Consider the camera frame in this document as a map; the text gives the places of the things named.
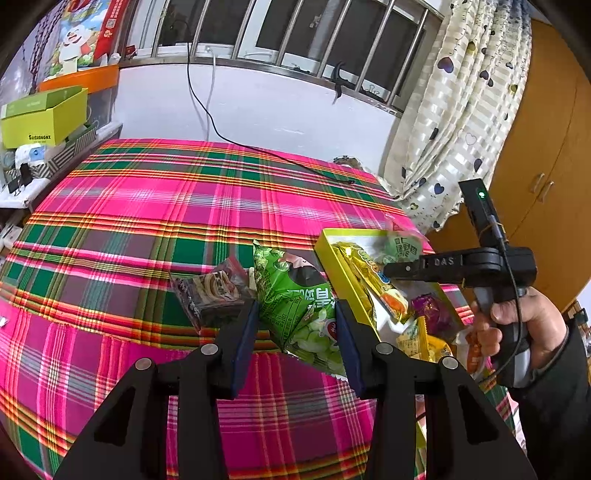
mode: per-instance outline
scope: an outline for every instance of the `black cable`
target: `black cable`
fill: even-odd
[[[515,308],[517,310],[517,325],[519,326],[517,332],[517,341],[515,342],[515,347],[513,348],[513,352],[509,356],[509,358],[502,364],[499,368],[497,368],[493,373],[491,373],[488,377],[480,380],[478,382],[479,385],[484,385],[488,383],[490,380],[496,378],[507,366],[511,363],[511,361],[517,355],[519,351],[519,346],[521,344],[521,338],[523,336],[523,316],[521,314],[521,305],[519,304],[519,291],[517,290],[517,282],[515,281],[515,276],[513,275],[513,270],[509,265],[509,259],[507,258],[507,252],[505,248],[505,243],[500,242],[499,250],[501,251],[501,255],[503,256],[503,261],[505,262],[505,266],[507,267],[507,271],[509,272],[509,277],[511,278],[511,284],[513,285],[513,290],[515,292]]]
[[[187,33],[190,31],[190,27],[189,24],[187,22],[185,22],[185,20],[175,20],[173,23],[175,22],[180,22],[185,24],[185,26],[187,27]],[[189,71],[189,66],[191,65],[191,50],[189,49],[189,42],[187,42],[187,81],[189,83],[189,89],[191,90],[191,94],[193,95],[193,97],[195,98],[195,100],[197,100],[197,102],[199,103],[199,105],[201,105],[201,108],[203,108],[203,110],[205,111],[205,113],[207,114],[207,116],[209,117],[209,119],[212,121],[212,127],[213,127],[213,131],[218,135],[219,138],[221,138],[222,140],[225,140],[228,143],[234,144],[234,145],[238,145],[239,147],[242,148],[247,148],[249,150],[255,151],[255,152],[259,152],[259,153],[264,153],[266,155],[272,155],[273,157],[277,157],[280,160],[286,161],[287,163],[291,163],[292,165],[297,165],[305,170],[308,170],[309,172],[312,172],[315,175],[318,175],[319,177],[323,177],[327,180],[333,181],[335,183],[341,183],[341,184],[345,184],[345,185],[354,185],[355,181],[354,179],[348,179],[348,180],[341,180],[335,177],[331,177],[329,175],[326,175],[324,173],[322,173],[321,171],[315,170],[314,168],[311,167],[307,167],[306,165],[302,165],[299,162],[296,162],[294,160],[290,160],[289,158],[285,158],[282,157],[281,155],[278,155],[276,153],[273,153],[271,151],[265,150],[263,148],[258,148],[258,147],[253,147],[251,145],[244,145],[238,142],[235,142],[234,140],[230,140],[229,138],[224,137],[218,130],[216,127],[216,123],[213,120],[212,114],[209,113],[209,111],[207,110],[207,108],[205,107],[205,105],[203,104],[203,102],[199,99],[199,97],[197,96],[197,94],[195,93],[195,91],[193,90],[193,84],[191,83],[191,75],[190,75],[190,71]]]

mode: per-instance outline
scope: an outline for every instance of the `snack bag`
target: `snack bag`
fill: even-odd
[[[449,345],[427,334],[426,318],[418,317],[396,338],[397,346],[411,358],[437,363],[444,356],[452,356]]]
[[[392,216],[386,214],[385,217],[388,236],[379,263],[413,262],[419,258],[423,254],[425,237],[418,232],[402,230]]]
[[[396,344],[398,348],[409,357],[429,361],[425,317],[419,317],[410,324],[406,330],[396,338]]]
[[[452,349],[445,340],[427,335],[427,345],[429,348],[429,361],[437,363],[444,356],[453,356]]]
[[[359,279],[357,278],[355,273],[353,273],[353,271],[351,270],[351,267],[349,266],[349,263],[345,260],[345,258],[341,254],[340,249],[338,247],[333,247],[333,250],[335,251],[335,255],[337,256],[337,258],[339,259],[339,262],[340,262],[341,266],[343,267],[343,270],[345,271],[345,275],[347,275],[347,278],[351,282],[351,285],[352,285],[353,289],[355,290],[355,293],[359,297],[359,299],[361,301],[361,305],[363,306],[363,309],[368,314],[368,317],[372,320],[372,323],[374,325],[374,329],[376,329],[374,304],[369,297],[367,289],[361,284],[361,282],[359,281]]]
[[[363,248],[353,242],[337,242],[343,258],[359,281],[375,293],[379,301],[390,313],[394,322],[404,322],[408,316],[408,301],[384,277],[379,267]]]
[[[228,257],[205,275],[170,275],[170,283],[198,333],[203,327],[221,328],[236,319],[244,299],[252,298],[248,275],[236,257]]]
[[[439,335],[448,330],[453,324],[449,310],[441,300],[433,295],[416,297],[410,301],[410,305],[415,315],[424,316],[427,319],[427,332],[430,335]]]
[[[470,325],[460,331],[453,343],[456,346],[457,361],[474,380],[478,380],[486,366],[486,359],[482,356],[482,347],[478,343],[474,326]]]
[[[323,308],[318,318],[297,329],[286,350],[323,372],[346,377],[337,345],[336,321],[327,318],[328,311]]]
[[[273,341],[324,372],[344,375],[330,284],[302,257],[253,243],[259,312]]]
[[[334,318],[332,289],[313,265],[302,257],[262,247],[257,241],[253,251],[261,319],[281,350],[302,320],[309,323],[318,318],[322,308],[326,308],[327,318]]]

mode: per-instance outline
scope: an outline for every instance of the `hand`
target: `hand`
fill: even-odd
[[[549,299],[534,288],[528,288],[527,294],[519,299],[521,316],[530,333],[531,360],[530,365],[539,369],[548,364],[554,351],[562,344],[567,334],[566,324],[562,315]],[[474,312],[474,326],[478,341],[482,345],[482,354],[493,356],[499,353],[502,339],[501,331],[494,326],[509,325],[517,322],[515,300],[495,303],[488,318],[474,302],[470,305]]]

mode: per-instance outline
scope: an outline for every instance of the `orange box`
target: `orange box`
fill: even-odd
[[[118,83],[119,65],[107,65],[46,80],[39,85],[39,91],[45,92],[56,88],[81,85],[82,88],[88,88],[90,94],[114,87]]]

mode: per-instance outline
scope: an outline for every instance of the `gold wrapper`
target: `gold wrapper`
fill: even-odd
[[[368,314],[368,317],[370,319],[372,319],[372,323],[374,324],[374,328],[376,328],[374,305],[371,302],[371,300],[369,299],[369,296],[368,296],[367,291],[365,290],[365,287],[359,282],[359,280],[357,279],[357,277],[355,276],[355,274],[351,270],[349,263],[345,260],[345,258],[341,254],[340,250],[336,247],[333,247],[333,249],[335,251],[335,255],[337,256],[337,258],[339,259],[339,261],[343,267],[343,270],[345,271],[345,274],[349,278],[349,281],[351,282],[351,285],[353,286],[355,293],[359,297],[359,299],[361,301],[361,305],[363,305],[363,309]]]
[[[411,358],[430,361],[427,343],[427,323],[425,317],[419,317],[414,324],[396,338],[396,344]]]
[[[392,319],[395,322],[405,321],[408,315],[407,299],[384,277],[367,252],[353,242],[338,242],[333,247],[340,251],[359,281],[375,293]]]
[[[453,356],[452,349],[449,348],[447,342],[440,338],[427,335],[427,344],[429,347],[429,360],[431,362],[437,363],[444,356]]]

